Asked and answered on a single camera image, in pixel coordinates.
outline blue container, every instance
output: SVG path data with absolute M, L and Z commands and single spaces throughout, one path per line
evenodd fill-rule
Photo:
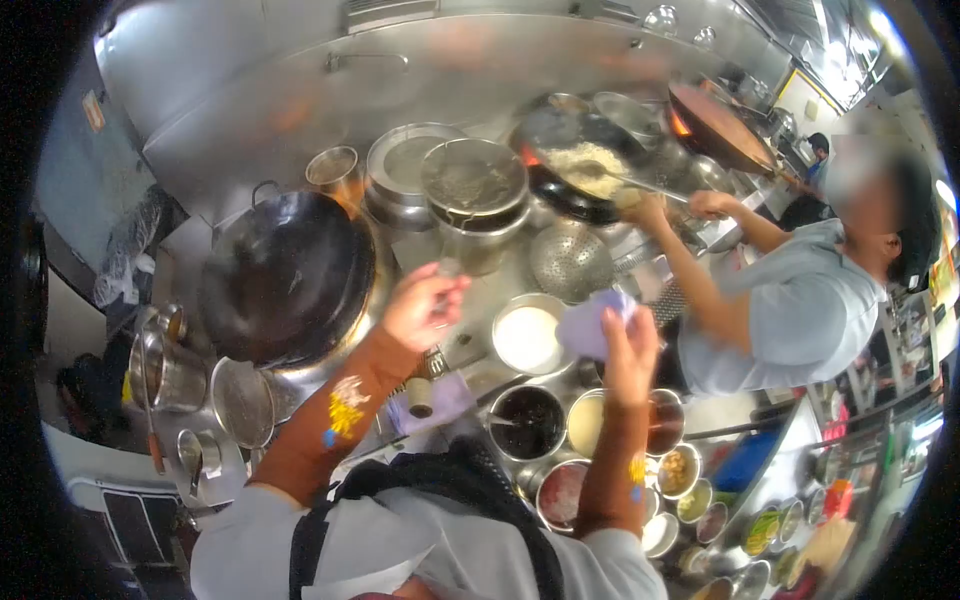
M 744 438 L 710 478 L 719 492 L 743 493 L 750 487 L 780 437 L 778 431 L 761 431 Z

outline purple cloth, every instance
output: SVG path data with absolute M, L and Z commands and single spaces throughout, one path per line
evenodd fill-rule
M 476 408 L 476 400 L 459 371 L 448 373 L 434 381 L 432 393 L 433 415 L 426 419 L 417 419 L 410 414 L 406 392 L 390 398 L 387 402 L 387 416 L 399 435 L 409 436 L 424 429 L 446 425 L 467 410 Z
M 579 356 L 607 362 L 607 336 L 600 318 L 608 306 L 627 322 L 636 310 L 636 300 L 616 290 L 593 293 L 583 304 L 567 309 L 557 325 L 557 341 Z

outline cook's hand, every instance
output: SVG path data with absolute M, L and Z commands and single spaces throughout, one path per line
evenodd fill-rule
M 437 275 L 439 264 L 423 265 L 396 285 L 381 324 L 387 333 L 414 352 L 436 346 L 446 334 L 444 327 L 460 321 L 460 307 L 470 278 Z M 442 300 L 442 310 L 435 312 Z
M 666 198 L 662 194 L 643 192 L 635 187 L 620 192 L 616 202 L 620 206 L 620 218 L 646 233 L 656 236 L 670 230 L 666 218 Z
M 603 313 L 603 330 L 610 347 L 604 386 L 610 391 L 611 400 L 625 407 L 649 406 L 650 381 L 660 353 L 653 312 L 638 306 L 624 324 L 608 308 Z
M 737 204 L 740 202 L 730 194 L 701 190 L 690 195 L 690 214 L 715 221 L 729 217 Z

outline bowl of soy sauce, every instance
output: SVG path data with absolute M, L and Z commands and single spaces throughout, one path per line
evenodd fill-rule
M 564 442 L 564 408 L 556 396 L 540 386 L 520 385 L 507 390 L 493 401 L 491 414 L 499 417 L 487 425 L 494 445 L 515 461 L 543 458 Z

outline plastic bag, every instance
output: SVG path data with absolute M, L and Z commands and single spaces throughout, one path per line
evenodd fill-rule
M 126 303 L 137 303 L 133 262 L 153 241 L 169 198 L 159 185 L 151 185 L 144 196 L 144 201 L 125 214 L 110 232 L 107 254 L 93 284 L 93 302 L 100 308 L 113 304 L 121 294 Z

